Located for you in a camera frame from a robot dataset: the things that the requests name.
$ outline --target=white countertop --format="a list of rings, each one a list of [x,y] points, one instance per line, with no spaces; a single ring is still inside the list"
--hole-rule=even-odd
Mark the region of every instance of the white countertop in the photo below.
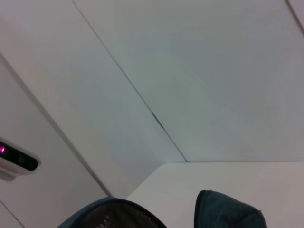
[[[304,162],[165,164],[127,199],[168,228],[192,228],[195,200],[214,190],[262,210],[269,228],[304,224]]]

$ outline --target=dark fabric object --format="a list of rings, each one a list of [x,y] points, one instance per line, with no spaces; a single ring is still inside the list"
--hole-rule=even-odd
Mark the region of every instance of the dark fabric object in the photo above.
[[[214,191],[198,195],[194,228],[266,228],[261,211]]]
[[[136,203],[104,198],[81,209],[58,228],[166,228]],[[262,213],[252,206],[214,191],[197,197],[194,228],[266,228]]]

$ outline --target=pink light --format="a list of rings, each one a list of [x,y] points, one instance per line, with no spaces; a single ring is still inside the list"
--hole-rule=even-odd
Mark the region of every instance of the pink light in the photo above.
[[[4,153],[5,152],[5,147],[4,146],[0,146],[0,153]]]

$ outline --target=dark green fabric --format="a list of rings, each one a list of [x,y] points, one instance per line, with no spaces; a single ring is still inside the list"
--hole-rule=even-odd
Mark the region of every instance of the dark green fabric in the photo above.
[[[266,228],[261,211],[214,191],[197,199],[194,228]]]

